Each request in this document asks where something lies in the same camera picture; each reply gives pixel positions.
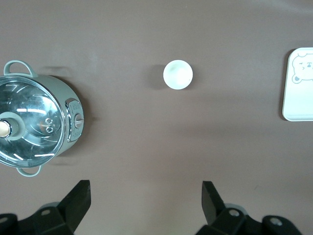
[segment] pot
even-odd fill
[[[28,73],[12,73],[20,63]],[[72,147],[81,136],[84,113],[75,92],[61,80],[38,75],[25,62],[9,61],[0,76],[0,162],[26,177]],[[37,167],[34,174],[23,168]]]

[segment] cartoon bear print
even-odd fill
[[[313,54],[298,54],[292,62],[294,75],[292,81],[300,83],[302,80],[313,81]]]

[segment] glass lid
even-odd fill
[[[22,76],[0,77],[0,161],[34,167],[53,158],[64,139],[64,115],[49,91]]]

